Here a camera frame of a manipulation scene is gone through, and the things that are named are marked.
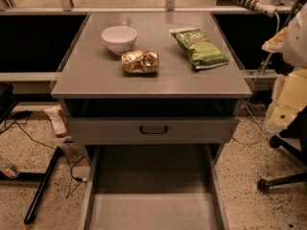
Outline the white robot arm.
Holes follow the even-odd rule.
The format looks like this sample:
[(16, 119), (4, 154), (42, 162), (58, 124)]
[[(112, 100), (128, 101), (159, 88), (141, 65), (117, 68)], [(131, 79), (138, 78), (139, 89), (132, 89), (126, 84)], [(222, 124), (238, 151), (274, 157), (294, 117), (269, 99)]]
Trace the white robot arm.
[(286, 129), (307, 106), (307, 5), (285, 29), (266, 41), (262, 49), (281, 53), (283, 60), (294, 67), (287, 76), (277, 77), (264, 121), (266, 131), (278, 133)]

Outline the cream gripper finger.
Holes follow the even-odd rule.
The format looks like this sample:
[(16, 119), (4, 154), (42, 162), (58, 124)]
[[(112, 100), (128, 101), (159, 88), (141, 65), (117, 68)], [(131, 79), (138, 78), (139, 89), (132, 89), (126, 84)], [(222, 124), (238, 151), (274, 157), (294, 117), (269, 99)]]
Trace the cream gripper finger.
[(297, 114), (307, 106), (307, 70), (298, 69), (289, 75), (279, 75), (274, 83), (264, 128), (269, 133), (286, 129)]
[(269, 53), (281, 53), (283, 51), (283, 42), (286, 29), (280, 30), (275, 36), (267, 40), (263, 45), (262, 49)]

